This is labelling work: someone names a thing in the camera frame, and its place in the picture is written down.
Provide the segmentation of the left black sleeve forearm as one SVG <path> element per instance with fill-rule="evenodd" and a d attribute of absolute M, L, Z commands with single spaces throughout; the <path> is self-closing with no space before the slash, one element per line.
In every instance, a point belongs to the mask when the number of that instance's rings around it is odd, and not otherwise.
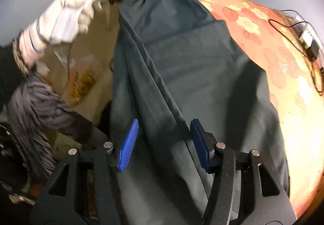
<path fill-rule="evenodd" d="M 10 45 L 1 47 L 1 109 L 10 100 L 16 88 L 29 75 L 30 70 L 31 68 L 22 57 L 17 38 Z"/>

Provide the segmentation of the left white gloved hand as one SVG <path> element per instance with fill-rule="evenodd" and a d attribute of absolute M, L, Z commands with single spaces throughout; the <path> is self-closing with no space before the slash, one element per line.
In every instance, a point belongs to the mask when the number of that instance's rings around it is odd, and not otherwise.
<path fill-rule="evenodd" d="M 70 44 L 88 33 L 96 9 L 102 9 L 101 0 L 54 0 L 20 35 L 25 64 L 32 67 L 49 45 Z"/>

